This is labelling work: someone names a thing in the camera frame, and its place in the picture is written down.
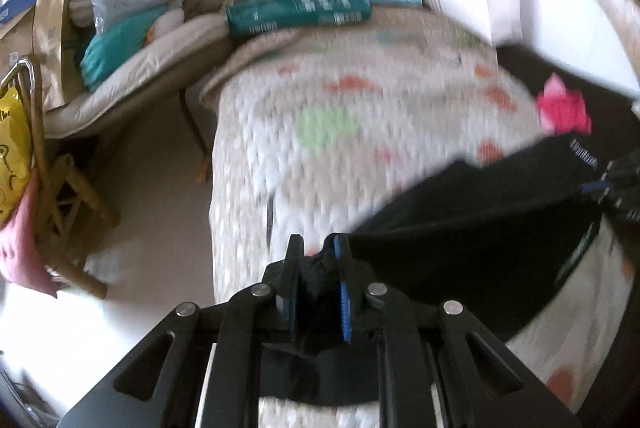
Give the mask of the patterned quilted bedspread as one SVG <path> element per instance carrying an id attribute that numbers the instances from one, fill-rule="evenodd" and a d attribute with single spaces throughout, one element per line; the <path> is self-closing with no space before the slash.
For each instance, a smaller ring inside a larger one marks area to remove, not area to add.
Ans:
<path id="1" fill-rule="evenodd" d="M 549 136 L 537 96 L 550 67 L 497 51 L 431 12 L 378 6 L 345 27 L 279 30 L 239 47 L 204 86 L 212 154 L 213 286 L 226 301 L 303 237 L 306 255 L 462 160 L 485 167 Z M 634 146 L 619 94 L 582 92 L 601 162 Z M 508 348 L 572 411 L 604 396 L 634 271 L 602 212 L 559 292 Z"/>

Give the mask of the green cardboard box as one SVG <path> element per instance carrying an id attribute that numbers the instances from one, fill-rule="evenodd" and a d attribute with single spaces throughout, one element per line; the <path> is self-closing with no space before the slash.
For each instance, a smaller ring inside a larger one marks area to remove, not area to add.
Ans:
<path id="1" fill-rule="evenodd" d="M 367 0 L 242 0 L 226 10 L 231 36 L 280 29 L 344 26 L 367 21 Z"/>

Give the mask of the wooden chair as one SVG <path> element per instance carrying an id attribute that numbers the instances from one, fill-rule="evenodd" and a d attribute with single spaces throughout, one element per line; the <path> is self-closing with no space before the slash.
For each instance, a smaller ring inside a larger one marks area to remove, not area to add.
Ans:
<path id="1" fill-rule="evenodd" d="M 24 104 L 32 161 L 37 169 L 39 192 L 35 209 L 35 248 L 39 265 L 52 284 L 72 284 L 103 299 L 107 284 L 89 274 L 85 264 L 90 245 L 107 229 L 119 225 L 120 214 L 101 200 L 98 192 L 75 166 L 73 157 L 48 159 L 44 138 L 42 82 L 32 55 L 20 58 L 1 81 L 1 88 L 13 87 Z"/>

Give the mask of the black pants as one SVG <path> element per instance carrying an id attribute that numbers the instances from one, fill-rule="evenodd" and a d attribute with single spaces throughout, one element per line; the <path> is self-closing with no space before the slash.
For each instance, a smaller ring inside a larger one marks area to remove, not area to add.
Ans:
<path id="1" fill-rule="evenodd" d="M 532 322 L 598 234 L 582 190 L 599 177 L 580 133 L 549 136 L 485 167 L 453 162 L 346 236 L 375 278 L 427 306 L 457 300 L 499 339 Z M 303 336 L 262 356 L 263 396 L 312 405 L 374 401 L 375 353 L 346 344 L 334 237 L 300 259 Z"/>

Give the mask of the pink cloth on chair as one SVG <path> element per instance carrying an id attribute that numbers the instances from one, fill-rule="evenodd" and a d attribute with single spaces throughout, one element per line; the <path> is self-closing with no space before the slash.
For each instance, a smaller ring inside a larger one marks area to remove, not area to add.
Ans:
<path id="1" fill-rule="evenodd" d="M 58 288 L 44 267 L 35 239 L 39 174 L 28 185 L 11 218 L 1 228 L 1 275 L 9 282 L 56 298 Z"/>

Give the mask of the yellow plastic bag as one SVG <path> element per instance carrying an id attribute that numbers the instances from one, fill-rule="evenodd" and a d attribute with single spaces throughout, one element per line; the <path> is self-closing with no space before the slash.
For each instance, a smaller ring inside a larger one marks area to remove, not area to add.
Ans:
<path id="1" fill-rule="evenodd" d="M 1 97 L 0 218 L 5 224 L 20 202 L 32 171 L 32 135 L 25 107 L 15 87 Z"/>

